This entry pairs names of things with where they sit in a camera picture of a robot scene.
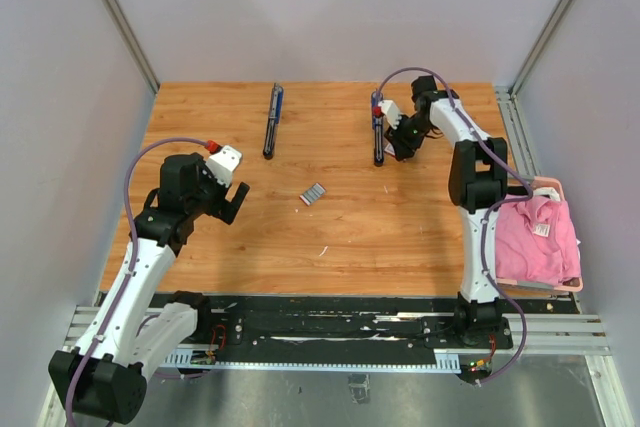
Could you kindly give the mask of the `blue stapler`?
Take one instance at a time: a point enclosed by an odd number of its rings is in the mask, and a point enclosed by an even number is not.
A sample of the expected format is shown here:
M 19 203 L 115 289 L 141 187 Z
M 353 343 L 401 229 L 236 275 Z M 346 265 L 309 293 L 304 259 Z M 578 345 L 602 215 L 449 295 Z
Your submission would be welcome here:
M 266 133 L 263 146 L 263 157 L 267 160 L 273 158 L 275 153 L 275 144 L 277 129 L 281 118 L 281 110 L 283 104 L 284 89 L 283 87 L 275 83 L 271 91 L 271 99 L 269 105 L 269 112 L 266 124 Z
M 384 115 L 379 106 L 381 94 L 374 90 L 371 94 L 371 121 L 373 129 L 373 163 L 376 167 L 384 164 Z

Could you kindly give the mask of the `silver staple strip block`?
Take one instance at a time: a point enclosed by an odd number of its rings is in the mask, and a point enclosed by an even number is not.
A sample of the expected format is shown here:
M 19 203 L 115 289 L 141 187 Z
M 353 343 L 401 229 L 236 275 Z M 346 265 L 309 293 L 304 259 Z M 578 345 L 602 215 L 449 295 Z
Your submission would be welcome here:
M 314 183 L 304 191 L 299 198 L 306 206 L 310 206 L 317 202 L 325 193 L 326 189 L 320 183 Z

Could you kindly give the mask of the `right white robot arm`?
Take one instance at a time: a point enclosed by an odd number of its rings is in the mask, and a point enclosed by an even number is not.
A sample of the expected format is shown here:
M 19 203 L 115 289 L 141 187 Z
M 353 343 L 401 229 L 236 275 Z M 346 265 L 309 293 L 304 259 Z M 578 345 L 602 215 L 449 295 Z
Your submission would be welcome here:
M 458 95 L 439 89 L 434 77 L 417 78 L 411 89 L 412 115 L 381 95 L 374 113 L 386 120 L 384 137 L 399 161 L 413 157 L 433 131 L 443 134 L 453 149 L 448 193 L 462 222 L 464 270 L 452 325 L 444 333 L 465 347 L 510 348 L 513 341 L 494 279 L 498 212 L 492 208 L 507 194 L 506 141 L 483 131 Z

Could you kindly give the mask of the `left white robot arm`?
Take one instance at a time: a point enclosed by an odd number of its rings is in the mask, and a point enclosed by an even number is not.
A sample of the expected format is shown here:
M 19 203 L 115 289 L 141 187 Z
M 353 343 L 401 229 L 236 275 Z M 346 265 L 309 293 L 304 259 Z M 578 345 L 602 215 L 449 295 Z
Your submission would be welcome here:
M 226 197 L 242 153 L 229 145 L 209 150 L 209 157 L 177 154 L 164 160 L 159 187 L 129 219 L 120 271 L 94 320 L 70 350 L 53 353 L 48 372 L 69 425 L 76 414 L 130 423 L 165 358 L 185 339 L 213 339 L 211 304 L 201 293 L 177 291 L 155 318 L 145 318 L 196 220 L 210 216 L 232 224 L 249 191 L 240 183 L 233 198 Z

